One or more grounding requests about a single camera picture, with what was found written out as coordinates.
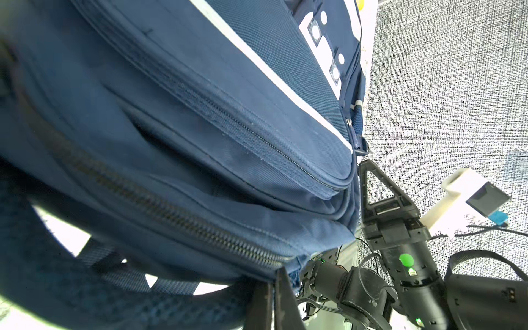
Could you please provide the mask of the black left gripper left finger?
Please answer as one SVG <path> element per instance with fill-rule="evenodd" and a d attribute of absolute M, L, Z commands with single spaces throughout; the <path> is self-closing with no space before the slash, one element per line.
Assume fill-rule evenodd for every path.
<path fill-rule="evenodd" d="M 243 330 L 271 330 L 273 298 L 271 283 L 259 282 L 255 285 Z"/>

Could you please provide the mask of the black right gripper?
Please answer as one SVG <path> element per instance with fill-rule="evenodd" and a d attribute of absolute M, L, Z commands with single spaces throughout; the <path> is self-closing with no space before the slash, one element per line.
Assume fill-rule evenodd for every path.
<path fill-rule="evenodd" d="M 371 159 L 358 166 L 361 188 L 362 232 L 397 289 L 444 289 L 436 262 L 426 241 L 428 229 L 411 198 Z"/>

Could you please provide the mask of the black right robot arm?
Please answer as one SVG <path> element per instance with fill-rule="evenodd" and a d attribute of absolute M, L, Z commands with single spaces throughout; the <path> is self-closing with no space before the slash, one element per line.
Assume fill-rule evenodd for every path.
<path fill-rule="evenodd" d="M 527 274 L 516 280 L 463 275 L 456 266 L 476 259 L 506 258 L 488 250 L 453 254 L 438 270 L 428 242 L 457 235 L 468 215 L 490 218 L 509 195 L 471 169 L 459 169 L 442 187 L 445 197 L 426 214 L 375 162 L 359 166 L 362 232 L 371 258 L 391 283 L 363 265 L 346 270 L 330 258 L 315 258 L 302 273 L 298 304 L 339 314 L 354 329 L 389 329 L 397 312 L 420 329 L 526 329 Z"/>

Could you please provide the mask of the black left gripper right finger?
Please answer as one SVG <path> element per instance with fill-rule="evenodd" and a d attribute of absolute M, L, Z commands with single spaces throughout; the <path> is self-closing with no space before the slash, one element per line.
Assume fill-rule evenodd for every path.
<path fill-rule="evenodd" d="M 274 283 L 274 328 L 277 330 L 305 330 L 287 270 L 276 273 Z"/>

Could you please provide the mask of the navy blue backpack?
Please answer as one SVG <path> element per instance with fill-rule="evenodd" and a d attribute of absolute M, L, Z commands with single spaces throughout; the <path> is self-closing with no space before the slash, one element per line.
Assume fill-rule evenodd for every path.
<path fill-rule="evenodd" d="M 353 240 L 354 1 L 2 1 L 1 295 L 67 329 L 236 329 Z M 272 312 L 274 329 L 274 298 Z"/>

